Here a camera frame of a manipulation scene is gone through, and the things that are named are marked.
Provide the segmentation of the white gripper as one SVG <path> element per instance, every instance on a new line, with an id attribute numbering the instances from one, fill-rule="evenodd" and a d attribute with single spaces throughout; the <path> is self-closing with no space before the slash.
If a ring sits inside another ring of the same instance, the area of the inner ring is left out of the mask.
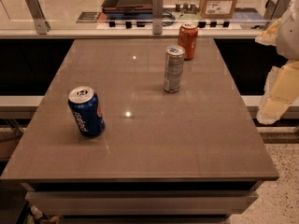
<path id="1" fill-rule="evenodd" d="M 282 67 L 271 68 L 264 85 L 256 119 L 270 125 L 299 97 L 299 0 L 291 1 L 281 19 L 259 34 L 255 42 L 277 45 L 277 53 L 289 59 Z"/>

